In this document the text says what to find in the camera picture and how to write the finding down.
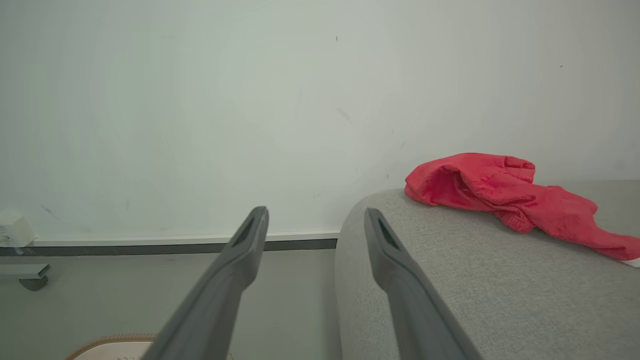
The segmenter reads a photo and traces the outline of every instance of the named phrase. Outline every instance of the gray sofa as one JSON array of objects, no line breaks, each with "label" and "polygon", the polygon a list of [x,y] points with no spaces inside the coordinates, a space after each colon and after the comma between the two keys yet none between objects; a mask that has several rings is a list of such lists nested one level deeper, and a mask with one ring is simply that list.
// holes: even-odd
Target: gray sofa
[{"label": "gray sofa", "polygon": [[[640,181],[560,185],[598,204],[600,227],[640,236]],[[367,207],[382,211],[485,359],[640,359],[640,268],[396,189],[361,200],[340,231],[335,287],[345,360],[399,359],[387,297],[369,264]]]}]

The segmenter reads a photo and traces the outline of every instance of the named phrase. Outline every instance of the baseboard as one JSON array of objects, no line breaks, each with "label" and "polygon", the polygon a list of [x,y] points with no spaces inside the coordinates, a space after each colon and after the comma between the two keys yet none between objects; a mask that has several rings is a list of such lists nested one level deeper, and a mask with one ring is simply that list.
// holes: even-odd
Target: baseboard
[{"label": "baseboard", "polygon": [[[268,233],[266,241],[337,239],[339,230]],[[130,238],[37,238],[30,247],[91,247],[140,245],[196,245],[227,243],[232,235],[220,236],[138,236]]]}]

